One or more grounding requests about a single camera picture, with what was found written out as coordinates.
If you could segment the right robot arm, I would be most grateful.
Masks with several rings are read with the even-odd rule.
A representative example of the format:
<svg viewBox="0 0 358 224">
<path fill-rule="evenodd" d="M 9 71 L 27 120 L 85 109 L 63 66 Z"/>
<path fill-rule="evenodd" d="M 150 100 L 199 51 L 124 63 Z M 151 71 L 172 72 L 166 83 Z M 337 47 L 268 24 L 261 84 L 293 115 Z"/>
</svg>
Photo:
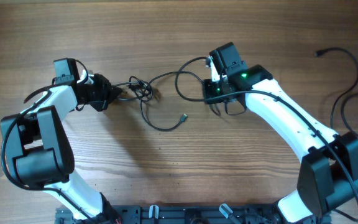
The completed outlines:
<svg viewBox="0 0 358 224">
<path fill-rule="evenodd" d="M 203 82 L 207 104 L 237 100 L 259 115 L 300 161 L 296 189 L 277 202 L 287 223 L 321 218 L 354 199 L 358 206 L 358 137 L 340 135 L 294 102 L 263 66 L 248 67 L 229 42 L 210 51 L 211 78 Z"/>
</svg>

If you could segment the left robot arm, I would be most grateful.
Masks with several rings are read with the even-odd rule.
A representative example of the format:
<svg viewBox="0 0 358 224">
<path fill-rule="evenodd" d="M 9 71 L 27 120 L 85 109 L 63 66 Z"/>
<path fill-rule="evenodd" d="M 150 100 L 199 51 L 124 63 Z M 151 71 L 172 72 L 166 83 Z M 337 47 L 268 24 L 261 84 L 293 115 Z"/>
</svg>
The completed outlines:
<svg viewBox="0 0 358 224">
<path fill-rule="evenodd" d="M 1 166 L 20 189 L 50 194 L 72 212 L 76 223 L 120 223 L 120 215 L 106 197 L 90 187 L 75 170 L 73 150 L 62 122 L 72 111 L 90 105 L 101 112 L 122 89 L 101 74 L 79 72 L 74 58 L 54 60 L 52 84 L 31 93 L 41 94 L 24 111 L 0 122 Z"/>
</svg>

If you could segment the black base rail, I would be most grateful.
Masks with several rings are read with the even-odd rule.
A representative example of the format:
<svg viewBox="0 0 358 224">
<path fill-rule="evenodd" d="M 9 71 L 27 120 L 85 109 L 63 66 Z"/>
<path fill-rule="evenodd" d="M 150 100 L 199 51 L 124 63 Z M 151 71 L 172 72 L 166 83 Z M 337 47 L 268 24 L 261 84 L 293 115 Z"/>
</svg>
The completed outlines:
<svg viewBox="0 0 358 224">
<path fill-rule="evenodd" d="M 230 206 L 228 214 L 222 207 L 140 207 L 115 206 L 123 224 L 191 224 L 191 223 L 287 223 L 274 204 Z"/>
</svg>

